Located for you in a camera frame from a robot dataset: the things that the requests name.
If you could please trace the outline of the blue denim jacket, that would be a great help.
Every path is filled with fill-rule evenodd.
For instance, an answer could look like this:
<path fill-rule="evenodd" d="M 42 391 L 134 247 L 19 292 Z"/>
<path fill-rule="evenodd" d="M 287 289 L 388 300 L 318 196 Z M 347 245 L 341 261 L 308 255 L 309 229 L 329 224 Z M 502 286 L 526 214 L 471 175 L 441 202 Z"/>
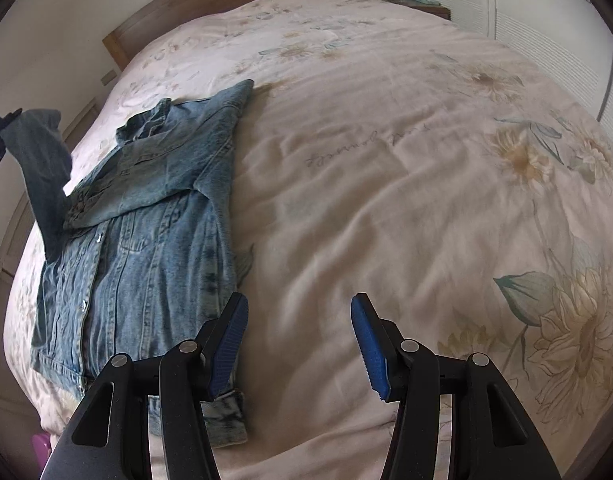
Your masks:
<path fill-rule="evenodd" d="M 6 358 L 53 439 L 113 356 L 162 356 L 235 292 L 228 208 L 252 91 L 247 79 L 207 99 L 160 101 L 119 127 L 79 182 L 56 110 L 26 110 L 0 132 L 34 217 L 8 298 Z"/>

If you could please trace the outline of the purple plastic stool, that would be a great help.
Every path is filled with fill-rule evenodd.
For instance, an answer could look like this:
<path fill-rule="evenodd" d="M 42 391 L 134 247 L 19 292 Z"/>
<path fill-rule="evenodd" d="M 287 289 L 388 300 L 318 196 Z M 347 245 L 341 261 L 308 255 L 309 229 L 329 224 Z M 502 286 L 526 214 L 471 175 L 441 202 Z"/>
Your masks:
<path fill-rule="evenodd" d="M 43 470 L 46 467 L 49 457 L 52 455 L 52 442 L 50 442 L 50 435 L 46 434 L 46 432 L 34 434 L 31 437 L 31 444 L 38 466 L 40 467 L 40 470 Z"/>

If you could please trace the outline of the floral pink bed quilt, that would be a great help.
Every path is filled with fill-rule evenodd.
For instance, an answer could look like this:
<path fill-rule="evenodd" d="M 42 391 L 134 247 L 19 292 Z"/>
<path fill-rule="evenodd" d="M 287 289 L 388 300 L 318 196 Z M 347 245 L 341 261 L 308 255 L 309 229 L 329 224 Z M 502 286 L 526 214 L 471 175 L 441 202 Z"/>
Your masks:
<path fill-rule="evenodd" d="M 538 66 L 384 0 L 256 0 L 128 66 L 73 153 L 80 181 L 160 100 L 256 85 L 234 134 L 232 243 L 251 318 L 247 437 L 227 479 L 375 479 L 395 408 L 350 301 L 488 353 L 581 479 L 613 426 L 613 144 Z"/>

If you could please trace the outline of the wooden nightstand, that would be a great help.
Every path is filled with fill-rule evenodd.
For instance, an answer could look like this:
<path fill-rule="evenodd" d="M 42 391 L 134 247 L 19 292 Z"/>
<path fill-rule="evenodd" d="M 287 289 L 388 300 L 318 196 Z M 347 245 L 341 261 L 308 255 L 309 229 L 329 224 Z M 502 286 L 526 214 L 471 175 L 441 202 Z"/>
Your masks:
<path fill-rule="evenodd" d="M 436 15 L 444 20 L 451 20 L 451 10 L 436 0 L 387 0 L 407 8 Z"/>

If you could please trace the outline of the white louvered wardrobe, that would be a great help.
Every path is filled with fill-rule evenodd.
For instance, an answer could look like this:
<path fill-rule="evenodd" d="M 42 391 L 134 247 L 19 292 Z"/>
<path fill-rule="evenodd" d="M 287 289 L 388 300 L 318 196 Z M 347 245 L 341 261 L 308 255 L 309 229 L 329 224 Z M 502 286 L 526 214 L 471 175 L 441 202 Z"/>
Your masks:
<path fill-rule="evenodd" d="M 590 0 L 438 0 L 452 20 L 535 62 L 613 139 L 613 33 Z"/>

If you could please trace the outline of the beige wall socket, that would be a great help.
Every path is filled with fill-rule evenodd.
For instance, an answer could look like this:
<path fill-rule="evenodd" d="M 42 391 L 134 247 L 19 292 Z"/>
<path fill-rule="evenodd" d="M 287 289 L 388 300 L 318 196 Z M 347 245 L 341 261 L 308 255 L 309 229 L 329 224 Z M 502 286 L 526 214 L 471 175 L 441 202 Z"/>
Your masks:
<path fill-rule="evenodd" d="M 116 72 L 114 70 L 109 70 L 108 73 L 105 73 L 105 75 L 100 78 L 100 82 L 104 86 L 108 86 L 108 84 L 110 84 L 110 82 L 114 81 L 115 79 L 116 79 Z"/>

